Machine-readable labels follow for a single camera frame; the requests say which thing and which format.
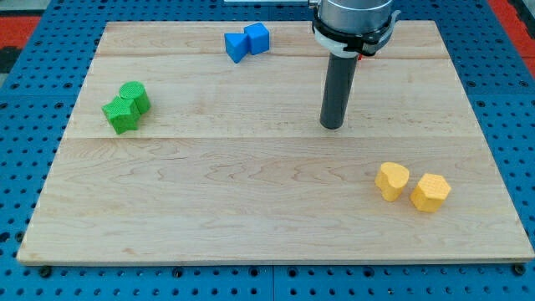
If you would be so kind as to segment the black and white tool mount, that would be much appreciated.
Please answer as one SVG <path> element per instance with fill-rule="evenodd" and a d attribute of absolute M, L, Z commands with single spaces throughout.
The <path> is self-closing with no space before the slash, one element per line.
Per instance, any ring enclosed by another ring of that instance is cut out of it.
<path fill-rule="evenodd" d="M 389 41 L 400 10 L 395 10 L 384 25 L 369 33 L 344 33 L 326 25 L 319 17 L 312 21 L 315 40 L 331 54 L 340 58 L 357 55 L 374 56 Z"/>

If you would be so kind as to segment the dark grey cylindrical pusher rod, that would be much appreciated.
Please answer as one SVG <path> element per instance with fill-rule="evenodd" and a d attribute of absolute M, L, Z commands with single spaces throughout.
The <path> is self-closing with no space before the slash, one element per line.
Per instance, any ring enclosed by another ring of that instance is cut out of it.
<path fill-rule="evenodd" d="M 320 123 L 324 128 L 335 130 L 344 123 L 357 61 L 357 56 L 340 58 L 334 54 L 329 55 L 320 112 Z"/>

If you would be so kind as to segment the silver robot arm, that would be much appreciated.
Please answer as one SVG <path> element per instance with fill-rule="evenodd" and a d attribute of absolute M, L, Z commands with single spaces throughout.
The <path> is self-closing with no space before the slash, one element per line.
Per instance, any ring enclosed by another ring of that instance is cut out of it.
<path fill-rule="evenodd" d="M 392 0 L 311 1 L 312 30 L 329 51 L 320 124 L 338 129 L 344 123 L 357 62 L 373 56 L 389 41 L 400 12 Z"/>

